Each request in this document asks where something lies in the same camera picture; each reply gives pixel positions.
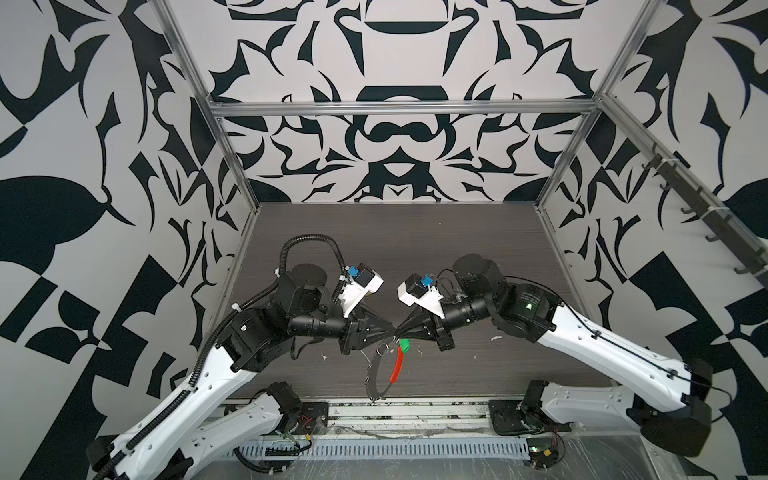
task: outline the robotic arm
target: robotic arm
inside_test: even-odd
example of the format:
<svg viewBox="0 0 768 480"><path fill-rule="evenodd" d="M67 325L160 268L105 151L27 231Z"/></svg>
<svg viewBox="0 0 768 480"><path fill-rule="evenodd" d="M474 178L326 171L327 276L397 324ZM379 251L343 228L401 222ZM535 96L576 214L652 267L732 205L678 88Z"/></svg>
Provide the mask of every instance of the robotic arm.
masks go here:
<svg viewBox="0 0 768 480"><path fill-rule="evenodd" d="M704 400L711 366L701 360L686 364L632 343L579 315L551 291L508 282L496 263L477 254L456 260L453 273L459 287L454 301L443 298L431 276L414 273L400 284L400 300L416 306L396 336L433 340L447 350L455 346L454 329L489 318L502 332L567 353L621 384L583 389L532 382L519 408L495 422L497 432L624 423L639 426L643 436L670 452L699 454L710 432L711 409ZM375 383L366 386L377 397Z"/></svg>
<svg viewBox="0 0 768 480"><path fill-rule="evenodd" d="M341 275L333 293L319 266L301 263L286 271L290 248L309 240L328 243L336 255ZM280 253L278 279L242 306L233 305L200 349L190 376L127 432L91 443L87 454L98 472L95 480L191 478L243 440L269 432L283 434L295 447L288 454L298 455L311 441L308 437L310 444L301 446L290 435L296 432L302 403L284 382L272 384L235 413L201 424L273 360L288 352L296 359L310 343L337 339L341 353L349 354L382 339L412 338L435 341L446 350L455 347L454 329L487 318L508 335L567 353L622 384L586 389L532 382L519 406L492 408L498 433L522 435L600 419L638 425L646 438L674 453L692 456L701 450L710 431L710 407L704 400L712 369L706 363L686 365L635 345L577 314L552 292L509 283L495 263L479 255L461 257L453 272L459 288L451 299L437 290L433 276L413 274L401 284L400 300L415 306L394 327L363 301L381 287L378 273L364 263L347 266L330 237L294 237ZM296 352L296 336L312 339ZM373 400L381 396L376 391L380 359L373 356L366 379ZM249 468L270 473L275 467Z"/></svg>

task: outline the abstract black and white pattern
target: abstract black and white pattern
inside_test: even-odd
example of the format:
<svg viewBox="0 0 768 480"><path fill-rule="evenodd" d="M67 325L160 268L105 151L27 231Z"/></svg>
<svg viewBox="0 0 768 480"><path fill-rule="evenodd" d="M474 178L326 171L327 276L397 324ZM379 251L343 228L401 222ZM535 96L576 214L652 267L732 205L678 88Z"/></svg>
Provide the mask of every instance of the abstract black and white pattern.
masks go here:
<svg viewBox="0 0 768 480"><path fill-rule="evenodd" d="M536 200L579 114L228 118L260 201Z"/></svg>
<svg viewBox="0 0 768 480"><path fill-rule="evenodd" d="M670 0L650 33L615 94L768 238L768 5Z"/></svg>
<svg viewBox="0 0 768 480"><path fill-rule="evenodd" d="M214 100L588 98L641 0L174 0Z"/></svg>
<svg viewBox="0 0 768 480"><path fill-rule="evenodd" d="M734 273L736 257L705 240L706 225L645 163L601 116L546 207L558 246L592 318L661 354L705 359L734 395L707 398L725 416L689 472L768 475L768 292Z"/></svg>
<svg viewBox="0 0 768 480"><path fill-rule="evenodd" d="M0 10L2 477L81 479L185 377L249 207L145 0Z"/></svg>

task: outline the perforated metal strip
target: perforated metal strip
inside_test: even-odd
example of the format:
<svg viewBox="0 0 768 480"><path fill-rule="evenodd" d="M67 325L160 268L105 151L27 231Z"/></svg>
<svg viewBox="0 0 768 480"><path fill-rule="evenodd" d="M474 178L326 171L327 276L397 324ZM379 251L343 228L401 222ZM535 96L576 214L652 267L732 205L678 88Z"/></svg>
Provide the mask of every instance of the perforated metal strip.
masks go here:
<svg viewBox="0 0 768 480"><path fill-rule="evenodd" d="M253 440L240 451L252 461L293 460L296 456L264 457L266 448L291 449L284 441ZM227 458L235 459L232 452ZM302 460L403 460L414 458L509 458L529 460L525 439L315 439L310 450L301 452Z"/></svg>

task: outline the dark wooden table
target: dark wooden table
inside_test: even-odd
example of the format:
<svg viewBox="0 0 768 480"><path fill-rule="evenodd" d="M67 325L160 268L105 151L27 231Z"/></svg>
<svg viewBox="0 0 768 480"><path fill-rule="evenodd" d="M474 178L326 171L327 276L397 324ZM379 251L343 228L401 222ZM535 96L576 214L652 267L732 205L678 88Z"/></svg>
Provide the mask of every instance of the dark wooden table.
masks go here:
<svg viewBox="0 0 768 480"><path fill-rule="evenodd" d="M502 272L525 276L571 301L571 292L531 205L520 204L264 204L235 283L233 301L244 300L274 280L280 248L302 233L324 233L339 244L348 265L364 262L384 278L367 304L399 324L410 311L397 299L397 286L411 273L437 273L467 253L494 260ZM307 242L290 251L288 269L315 263L328 272L333 289L338 264L324 243ZM605 386L607 377L576 359L505 336L489 321L458 329L456 348L440 352L431 342L412 340L391 396L502 396L525 392L545 379L572 386ZM298 345L308 339L299 339ZM374 348L364 350L370 357ZM394 355L382 361L386 384ZM271 382L285 380L300 396L366 396L368 361L348 356L328 339L308 346L298 360L280 357L236 397L250 397Z"/></svg>

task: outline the red wire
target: red wire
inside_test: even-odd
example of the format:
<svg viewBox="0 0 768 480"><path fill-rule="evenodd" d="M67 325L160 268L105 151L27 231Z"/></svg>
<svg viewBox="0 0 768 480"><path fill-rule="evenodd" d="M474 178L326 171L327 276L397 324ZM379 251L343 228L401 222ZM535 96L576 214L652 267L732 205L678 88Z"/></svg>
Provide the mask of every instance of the red wire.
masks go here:
<svg viewBox="0 0 768 480"><path fill-rule="evenodd" d="M400 345L398 345L395 369L392 371L392 375L389 377L389 383L397 382L397 376L400 375L400 367L402 367L402 350L400 349Z"/></svg>

